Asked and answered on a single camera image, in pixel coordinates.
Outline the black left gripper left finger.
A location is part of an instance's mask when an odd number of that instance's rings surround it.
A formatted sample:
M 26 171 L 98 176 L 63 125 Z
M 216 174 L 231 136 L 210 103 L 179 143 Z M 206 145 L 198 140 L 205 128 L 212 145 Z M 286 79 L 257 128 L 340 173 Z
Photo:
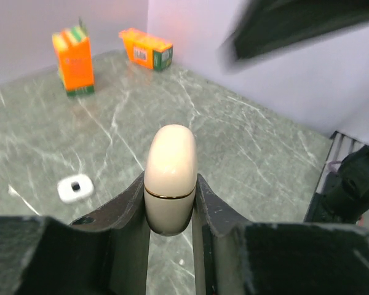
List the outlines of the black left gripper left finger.
M 0 216 L 0 294 L 144 294 L 150 229 L 143 177 L 64 224 Z

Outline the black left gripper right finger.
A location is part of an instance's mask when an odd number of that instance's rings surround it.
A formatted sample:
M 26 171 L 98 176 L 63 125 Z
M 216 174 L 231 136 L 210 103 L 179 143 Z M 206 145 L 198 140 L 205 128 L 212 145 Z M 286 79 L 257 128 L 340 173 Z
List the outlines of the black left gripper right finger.
M 197 294 L 369 294 L 369 231 L 251 222 L 198 176 L 192 216 Z

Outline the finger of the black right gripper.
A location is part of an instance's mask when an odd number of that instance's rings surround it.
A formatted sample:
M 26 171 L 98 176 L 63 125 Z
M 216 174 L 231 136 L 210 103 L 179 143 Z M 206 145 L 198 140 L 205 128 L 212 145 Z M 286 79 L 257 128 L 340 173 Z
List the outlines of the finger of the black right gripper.
M 247 63 L 369 25 L 369 1 L 245 1 L 219 48 L 221 67 Z

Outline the beige earbud charging case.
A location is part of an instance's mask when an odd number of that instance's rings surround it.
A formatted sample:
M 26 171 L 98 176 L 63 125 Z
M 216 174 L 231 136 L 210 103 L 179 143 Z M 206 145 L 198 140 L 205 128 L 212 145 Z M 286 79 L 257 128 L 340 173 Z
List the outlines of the beige earbud charging case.
M 191 219 L 197 181 L 196 141 L 182 125 L 166 125 L 153 138 L 144 174 L 149 227 L 163 236 L 184 231 Z

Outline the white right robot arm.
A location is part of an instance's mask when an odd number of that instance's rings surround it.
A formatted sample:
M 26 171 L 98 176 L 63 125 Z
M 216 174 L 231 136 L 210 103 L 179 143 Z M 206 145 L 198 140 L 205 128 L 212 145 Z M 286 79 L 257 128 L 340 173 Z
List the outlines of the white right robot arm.
M 369 1 L 248 1 L 224 42 L 227 66 L 369 23 Z M 306 222 L 355 224 L 369 210 L 369 144 L 326 164 Z

